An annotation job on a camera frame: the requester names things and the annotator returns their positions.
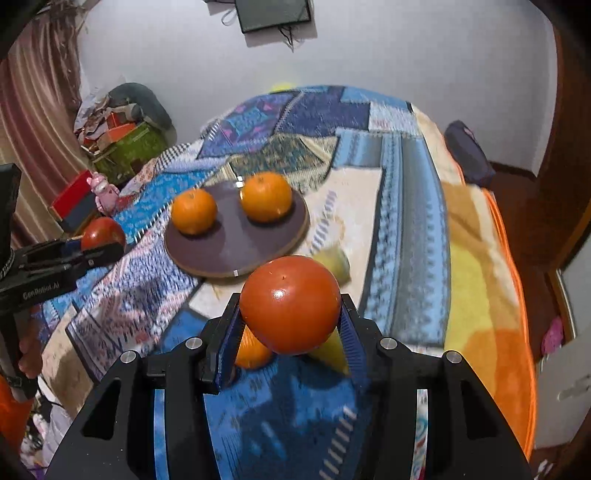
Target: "dark brown plate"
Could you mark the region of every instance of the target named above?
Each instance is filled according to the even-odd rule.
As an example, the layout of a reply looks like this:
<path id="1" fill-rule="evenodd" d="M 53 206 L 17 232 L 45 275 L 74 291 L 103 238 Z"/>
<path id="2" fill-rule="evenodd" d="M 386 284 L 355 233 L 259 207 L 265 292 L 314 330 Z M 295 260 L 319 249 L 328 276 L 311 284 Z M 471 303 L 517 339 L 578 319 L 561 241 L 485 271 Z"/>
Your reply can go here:
<path id="1" fill-rule="evenodd" d="M 293 190 L 289 213 L 275 223 L 253 223 L 240 205 L 241 181 L 225 181 L 204 187 L 217 203 L 217 219 L 211 230 L 186 236 L 169 222 L 164 246 L 172 261 L 196 277 L 226 278 L 252 272 L 256 267 L 293 249 L 310 225 L 302 195 Z"/>

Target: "curtain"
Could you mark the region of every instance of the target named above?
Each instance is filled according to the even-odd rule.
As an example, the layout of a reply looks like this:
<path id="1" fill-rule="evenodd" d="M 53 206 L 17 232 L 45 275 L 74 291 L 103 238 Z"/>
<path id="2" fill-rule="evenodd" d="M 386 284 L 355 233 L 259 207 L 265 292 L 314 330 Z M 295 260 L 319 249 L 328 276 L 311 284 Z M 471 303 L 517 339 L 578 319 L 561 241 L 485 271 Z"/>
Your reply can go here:
<path id="1" fill-rule="evenodd" d="M 47 208 L 87 168 L 72 132 L 80 105 L 76 12 L 70 0 L 53 2 L 0 63 L 0 163 L 22 170 L 13 248 L 61 235 Z"/>

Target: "pink toy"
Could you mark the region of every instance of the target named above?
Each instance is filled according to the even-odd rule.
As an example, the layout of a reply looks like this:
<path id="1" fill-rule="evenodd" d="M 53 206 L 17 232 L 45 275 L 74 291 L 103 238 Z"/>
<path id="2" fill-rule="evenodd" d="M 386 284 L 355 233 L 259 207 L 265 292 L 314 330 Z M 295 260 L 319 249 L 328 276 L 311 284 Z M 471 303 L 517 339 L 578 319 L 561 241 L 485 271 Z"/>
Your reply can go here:
<path id="1" fill-rule="evenodd" d="M 542 355 L 549 355 L 554 352 L 560 345 L 562 345 L 562 340 L 564 339 L 564 333 L 562 330 L 562 320 L 560 317 L 556 317 L 550 323 L 550 328 L 544 334 L 544 338 L 542 339 Z"/>
<path id="2" fill-rule="evenodd" d="M 119 198 L 119 189 L 110 184 L 102 173 L 93 173 L 92 177 L 86 179 L 90 190 L 96 195 L 96 207 L 100 213 L 110 215 L 117 204 Z"/>

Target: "red tomato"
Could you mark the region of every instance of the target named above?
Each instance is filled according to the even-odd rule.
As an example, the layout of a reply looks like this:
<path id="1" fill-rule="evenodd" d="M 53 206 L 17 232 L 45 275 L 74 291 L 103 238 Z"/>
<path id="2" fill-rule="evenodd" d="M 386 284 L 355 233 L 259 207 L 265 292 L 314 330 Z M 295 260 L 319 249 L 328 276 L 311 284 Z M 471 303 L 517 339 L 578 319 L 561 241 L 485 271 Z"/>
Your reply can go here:
<path id="1" fill-rule="evenodd" d="M 125 246 L 125 233 L 120 224 L 109 217 L 92 220 L 84 230 L 80 247 L 82 250 L 102 247 L 103 245 L 119 242 Z"/>
<path id="2" fill-rule="evenodd" d="M 275 353 L 306 353 L 323 344 L 335 329 L 339 284 L 311 258 L 278 258 L 248 277 L 240 311 L 252 333 Z"/>

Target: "robotic arm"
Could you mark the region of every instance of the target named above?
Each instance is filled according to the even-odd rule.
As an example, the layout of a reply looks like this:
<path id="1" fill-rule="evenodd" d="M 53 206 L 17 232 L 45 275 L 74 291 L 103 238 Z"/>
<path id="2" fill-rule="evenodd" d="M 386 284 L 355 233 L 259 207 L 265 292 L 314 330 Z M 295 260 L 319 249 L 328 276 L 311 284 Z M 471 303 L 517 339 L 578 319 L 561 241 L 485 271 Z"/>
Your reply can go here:
<path id="1" fill-rule="evenodd" d="M 120 244 L 81 251 L 80 240 L 52 240 L 14 251 L 10 224 L 15 212 L 21 171 L 14 164 L 0 166 L 0 374 L 15 400 L 35 396 L 37 380 L 18 368 L 18 348 L 34 305 L 76 289 L 76 280 L 91 268 L 119 260 Z"/>

